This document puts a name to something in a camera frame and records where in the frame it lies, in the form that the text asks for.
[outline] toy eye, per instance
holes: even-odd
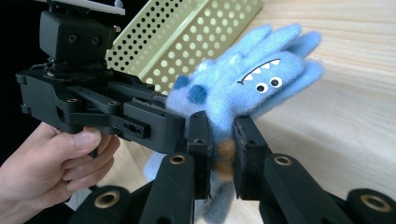
[[[280,77],[273,77],[270,80],[271,86],[275,87],[275,88],[279,88],[280,86],[282,86],[282,78]]]
[[[258,92],[258,93],[265,93],[265,92],[267,92],[268,91],[268,86],[267,86],[267,84],[265,84],[265,83],[259,83],[259,84],[257,84],[257,86],[256,86],[256,91]]]

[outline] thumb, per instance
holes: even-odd
[[[84,127],[77,134],[60,133],[49,125],[40,125],[40,148],[37,149],[36,159],[44,167],[60,166],[62,162],[85,156],[98,147],[101,134],[92,127]]]

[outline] black mechanical device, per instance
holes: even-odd
[[[192,223],[194,200],[210,196],[205,111],[191,116],[185,132],[186,120],[164,108],[166,96],[138,77],[106,68],[114,27],[90,20],[87,8],[48,3],[40,47],[49,61],[16,75],[22,112],[67,133],[89,125],[167,154],[154,181],[132,193],[98,188],[69,223]],[[236,119],[233,133],[236,195],[260,201],[265,224],[396,223],[390,197],[371,189],[352,190],[345,201],[332,196],[293,157],[272,153],[249,117]]]

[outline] blue plush toy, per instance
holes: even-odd
[[[196,201],[196,219],[221,223],[230,209],[234,198],[233,120],[260,117],[323,74],[320,63],[305,60],[318,46],[320,34],[301,32],[299,24],[276,31],[270,25],[258,27],[216,60],[203,61],[188,77],[177,78],[166,108],[186,119],[204,110],[214,141],[211,199]],[[154,153],[148,160],[144,171],[147,180],[155,178],[163,156]]]

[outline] wooden table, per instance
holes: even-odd
[[[322,33],[311,57],[323,62],[325,75],[257,126],[274,152],[299,160],[330,193],[345,198],[369,188],[396,200],[396,2],[262,0],[246,31],[295,22]],[[149,155],[122,142],[101,185],[141,187]],[[262,223],[258,202],[234,200],[226,223]]]

